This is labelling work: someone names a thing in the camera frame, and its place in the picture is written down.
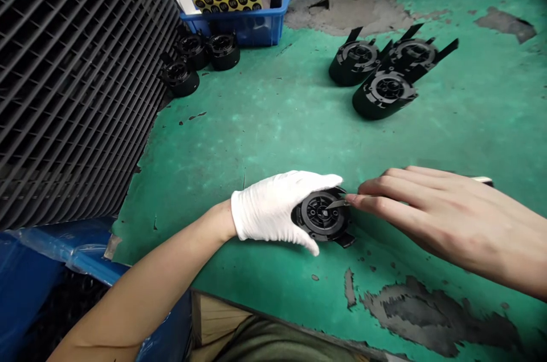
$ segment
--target forearm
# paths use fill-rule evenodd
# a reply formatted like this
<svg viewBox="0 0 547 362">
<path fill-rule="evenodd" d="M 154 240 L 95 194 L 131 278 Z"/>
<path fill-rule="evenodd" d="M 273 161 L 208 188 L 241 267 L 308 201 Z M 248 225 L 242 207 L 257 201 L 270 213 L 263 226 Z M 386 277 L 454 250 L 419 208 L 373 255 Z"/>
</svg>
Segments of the forearm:
<svg viewBox="0 0 547 362">
<path fill-rule="evenodd" d="M 214 206 L 127 271 L 67 337 L 77 346 L 140 345 L 234 235 L 230 202 Z"/>
</svg>

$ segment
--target worn green paint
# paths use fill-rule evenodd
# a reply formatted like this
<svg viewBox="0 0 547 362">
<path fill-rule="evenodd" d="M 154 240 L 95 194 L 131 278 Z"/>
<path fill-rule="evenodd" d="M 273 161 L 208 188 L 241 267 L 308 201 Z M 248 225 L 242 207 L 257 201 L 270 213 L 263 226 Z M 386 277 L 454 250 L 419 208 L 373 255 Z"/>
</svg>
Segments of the worn green paint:
<svg viewBox="0 0 547 362">
<path fill-rule="evenodd" d="M 233 190 L 291 169 L 340 174 L 349 190 L 409 164 L 485 175 L 547 215 L 545 0 L 399 2 L 424 15 L 448 9 L 439 19 L 426 18 L 422 35 L 437 36 L 439 47 L 460 38 L 460 49 L 419 81 L 412 105 L 384 121 L 361 120 L 351 105 L 354 88 L 336 87 L 327 74 L 344 38 L 285 29 L 279 47 L 244 50 L 235 69 L 211 71 L 195 94 L 159 113 L 139 162 L 142 172 L 133 177 L 113 227 L 123 239 L 115 260 L 135 263 Z M 477 27 L 473 21 L 489 6 L 526 19 L 538 35 L 519 45 L 514 35 Z M 379 45 L 400 33 L 377 36 Z M 285 243 L 230 241 L 194 287 L 340 339 L 413 360 L 440 358 L 380 328 L 360 303 L 346 309 L 348 267 L 357 296 L 415 275 L 429 290 L 468 298 L 480 318 L 506 315 L 527 351 L 540 343 L 545 304 L 430 257 L 385 222 L 364 214 L 356 222 L 351 248 L 320 243 L 317 258 Z M 459 360 L 506 357 L 492 347 L 464 345 Z"/>
</svg>

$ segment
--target hand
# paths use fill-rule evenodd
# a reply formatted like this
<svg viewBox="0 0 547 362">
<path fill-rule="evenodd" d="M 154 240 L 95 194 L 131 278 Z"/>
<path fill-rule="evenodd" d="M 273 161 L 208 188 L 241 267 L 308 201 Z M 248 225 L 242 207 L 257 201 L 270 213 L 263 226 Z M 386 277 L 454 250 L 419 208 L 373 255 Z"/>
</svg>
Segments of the hand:
<svg viewBox="0 0 547 362">
<path fill-rule="evenodd" d="M 305 246 L 315 257 L 317 243 L 291 220 L 291 211 L 312 192 L 342 183 L 338 175 L 289 171 L 266 178 L 231 198 L 232 217 L 239 239 L 286 241 Z"/>
<path fill-rule="evenodd" d="M 425 250 L 547 298 L 547 219 L 498 190 L 410 166 L 390 168 L 361 184 L 358 193 L 348 194 L 348 202 L 390 222 Z"/>
</svg>

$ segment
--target small metal tool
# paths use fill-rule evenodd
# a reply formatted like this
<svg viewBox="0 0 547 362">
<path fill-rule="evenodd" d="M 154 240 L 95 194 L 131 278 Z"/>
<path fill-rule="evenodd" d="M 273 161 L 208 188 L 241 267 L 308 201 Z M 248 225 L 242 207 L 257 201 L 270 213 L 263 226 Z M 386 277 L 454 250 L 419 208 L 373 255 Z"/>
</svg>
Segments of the small metal tool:
<svg viewBox="0 0 547 362">
<path fill-rule="evenodd" d="M 483 184 L 489 185 L 491 187 L 494 187 L 494 182 L 492 181 L 491 178 L 488 178 L 488 177 L 471 177 L 471 179 L 475 180 L 475 181 L 482 182 Z M 351 204 L 346 200 L 338 200 L 338 201 L 332 202 L 325 209 L 333 209 L 333 208 L 338 208 L 338 207 L 341 207 L 341 206 L 350 206 L 350 205 Z"/>
<path fill-rule="evenodd" d="M 325 209 L 332 209 L 332 208 L 338 208 L 341 206 L 350 206 L 351 204 L 346 200 L 338 200 L 335 202 L 332 202 L 327 208 Z"/>
</svg>

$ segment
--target clothing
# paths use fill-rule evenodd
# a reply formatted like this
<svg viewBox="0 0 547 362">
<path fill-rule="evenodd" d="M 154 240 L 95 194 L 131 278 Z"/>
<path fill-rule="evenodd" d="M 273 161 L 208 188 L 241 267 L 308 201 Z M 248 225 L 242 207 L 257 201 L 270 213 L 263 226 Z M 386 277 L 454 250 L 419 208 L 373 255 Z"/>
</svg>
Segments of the clothing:
<svg viewBox="0 0 547 362">
<path fill-rule="evenodd" d="M 355 362 L 353 353 L 307 333 L 258 316 L 242 322 L 216 362 Z"/>
</svg>

